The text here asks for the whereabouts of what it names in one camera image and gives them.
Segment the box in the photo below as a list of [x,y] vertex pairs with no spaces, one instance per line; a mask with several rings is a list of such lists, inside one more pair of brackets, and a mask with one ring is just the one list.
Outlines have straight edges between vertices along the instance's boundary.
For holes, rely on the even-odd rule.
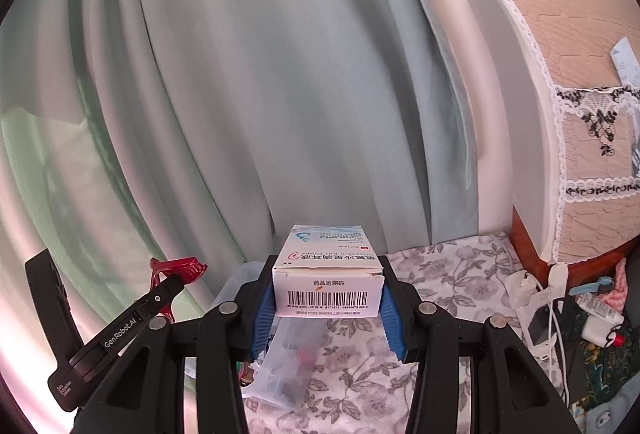
[[385,278],[362,227],[296,225],[273,265],[281,317],[376,317]]

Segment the blue rubber pad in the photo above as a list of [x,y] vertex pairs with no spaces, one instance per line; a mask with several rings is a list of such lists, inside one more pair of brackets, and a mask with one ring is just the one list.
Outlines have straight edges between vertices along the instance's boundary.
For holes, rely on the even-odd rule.
[[262,296],[262,301],[254,318],[254,337],[251,341],[251,356],[256,359],[258,354],[267,348],[267,340],[271,332],[273,318],[276,315],[276,298],[273,286],[270,286]]
[[400,320],[398,308],[386,283],[382,288],[380,318],[382,319],[382,325],[385,329],[386,343],[389,345],[389,349],[396,354],[398,360],[404,360],[406,356],[406,346],[404,345],[402,335],[402,321]]

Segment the brown wood panel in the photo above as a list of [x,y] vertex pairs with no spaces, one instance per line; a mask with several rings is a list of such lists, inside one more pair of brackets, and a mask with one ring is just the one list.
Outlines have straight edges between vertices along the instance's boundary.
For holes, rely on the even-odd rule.
[[[546,286],[550,265],[538,257],[538,253],[531,242],[524,223],[515,208],[513,209],[513,228],[510,238],[524,269],[532,273],[533,276],[540,281],[540,284]],[[600,255],[599,257],[594,257],[582,263],[569,265],[567,288],[591,283],[603,275],[613,275],[616,265],[622,258],[629,255],[635,249],[638,242],[639,238],[636,237],[615,250]]]

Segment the beige quilted cover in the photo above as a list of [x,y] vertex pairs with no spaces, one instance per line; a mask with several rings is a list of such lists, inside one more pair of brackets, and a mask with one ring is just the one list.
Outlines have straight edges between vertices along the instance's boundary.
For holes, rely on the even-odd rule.
[[[627,37],[640,58],[640,8],[635,0],[514,0],[529,24],[555,84],[565,88],[620,86],[610,58]],[[634,141],[626,111],[616,119],[614,156],[602,156],[579,117],[562,124],[567,179],[631,176]],[[640,195],[564,206],[558,261],[589,259],[617,248],[640,233]]]

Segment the silver bolt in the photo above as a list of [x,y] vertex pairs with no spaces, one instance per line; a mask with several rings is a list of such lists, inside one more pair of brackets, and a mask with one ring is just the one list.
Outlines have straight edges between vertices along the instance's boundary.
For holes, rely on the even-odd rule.
[[218,306],[218,310],[220,311],[220,313],[222,313],[222,315],[231,315],[231,313],[235,313],[238,310],[238,304],[236,304],[232,300],[228,300]]
[[428,300],[421,302],[418,306],[418,311],[424,315],[433,315],[436,313],[437,309],[436,305]]
[[162,315],[158,315],[157,317],[153,317],[149,321],[149,327],[151,329],[162,329],[166,326],[167,320]]
[[496,329],[502,329],[507,326],[507,319],[504,317],[502,313],[495,313],[491,315],[489,319],[489,324],[491,324]]

